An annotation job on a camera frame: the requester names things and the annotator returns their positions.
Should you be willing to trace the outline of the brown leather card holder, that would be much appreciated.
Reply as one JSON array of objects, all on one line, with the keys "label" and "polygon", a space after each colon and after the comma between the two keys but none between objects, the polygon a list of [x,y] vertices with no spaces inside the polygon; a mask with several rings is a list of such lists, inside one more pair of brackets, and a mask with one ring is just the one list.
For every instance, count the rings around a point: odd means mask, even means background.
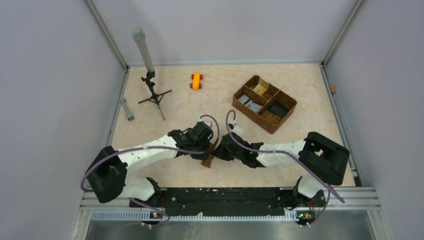
[{"label": "brown leather card holder", "polygon": [[206,167],[206,168],[210,169],[211,168],[211,165],[212,165],[212,160],[215,157],[214,154],[213,154],[213,152],[215,150],[215,145],[213,143],[210,143],[208,150],[209,150],[209,152],[207,153],[208,159],[202,160],[201,161],[201,165],[203,167]]}]

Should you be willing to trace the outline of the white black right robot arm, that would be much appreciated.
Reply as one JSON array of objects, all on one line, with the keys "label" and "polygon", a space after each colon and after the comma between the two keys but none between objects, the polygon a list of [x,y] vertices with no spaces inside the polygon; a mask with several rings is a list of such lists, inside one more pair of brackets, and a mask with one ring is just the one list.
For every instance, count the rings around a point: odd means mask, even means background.
[{"label": "white black right robot arm", "polygon": [[223,136],[213,154],[225,161],[240,160],[250,168],[299,164],[307,174],[300,178],[293,192],[297,205],[307,206],[323,188],[344,202],[333,187],[343,183],[350,151],[318,132],[309,132],[305,139],[279,144],[249,143],[231,132]]}]

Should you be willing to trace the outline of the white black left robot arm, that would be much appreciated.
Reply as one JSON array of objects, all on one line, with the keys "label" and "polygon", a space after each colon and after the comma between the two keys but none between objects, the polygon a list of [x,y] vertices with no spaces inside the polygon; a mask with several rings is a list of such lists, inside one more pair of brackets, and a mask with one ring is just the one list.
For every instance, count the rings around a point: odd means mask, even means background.
[{"label": "white black left robot arm", "polygon": [[212,123],[198,120],[187,130],[172,130],[164,136],[133,148],[115,150],[106,146],[100,150],[87,169],[83,180],[91,187],[101,204],[117,198],[133,198],[154,207],[160,202],[160,187],[151,178],[132,179],[130,174],[153,163],[190,156],[205,161],[213,137]]}]

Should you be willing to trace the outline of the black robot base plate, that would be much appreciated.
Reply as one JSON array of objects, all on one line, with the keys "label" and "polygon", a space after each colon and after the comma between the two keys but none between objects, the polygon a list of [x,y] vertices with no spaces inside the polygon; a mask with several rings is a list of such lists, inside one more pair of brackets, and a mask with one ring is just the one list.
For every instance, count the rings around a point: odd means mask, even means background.
[{"label": "black robot base plate", "polygon": [[172,216],[256,217],[283,216],[290,210],[323,207],[324,192],[307,198],[293,188],[232,187],[162,189],[146,205],[164,208]]}]

